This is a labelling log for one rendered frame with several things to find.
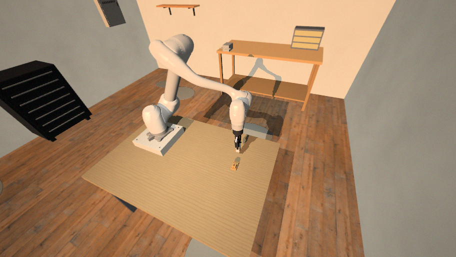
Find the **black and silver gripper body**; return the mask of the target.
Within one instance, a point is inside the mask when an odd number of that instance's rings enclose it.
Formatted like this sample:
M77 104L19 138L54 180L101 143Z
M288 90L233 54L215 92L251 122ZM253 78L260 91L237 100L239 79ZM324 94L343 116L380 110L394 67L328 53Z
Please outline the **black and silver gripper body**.
M237 139L239 140L239 136L243 134L243 129L240 131L232 130L232 132L235 135L235 138L237 137Z

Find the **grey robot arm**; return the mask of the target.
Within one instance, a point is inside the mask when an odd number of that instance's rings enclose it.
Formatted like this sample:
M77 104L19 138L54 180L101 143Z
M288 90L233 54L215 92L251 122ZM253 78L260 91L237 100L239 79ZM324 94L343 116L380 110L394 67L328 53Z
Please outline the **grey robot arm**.
M185 34L177 34L165 41L153 40L149 45L152 56L166 69L167 78L165 91L161 95L157 105L148 105L142 111L143 121L150 136L148 141L153 139L161 142L174 128L167 126L168 119L180 107L180 100L177 97L181 77L188 82L211 90L221 91L230 95L232 102L229 108L231 128L234 131L244 129L245 118L250 108L253 96L247 90L236 90L235 88L204 78L196 74L187 62L194 50L193 40Z

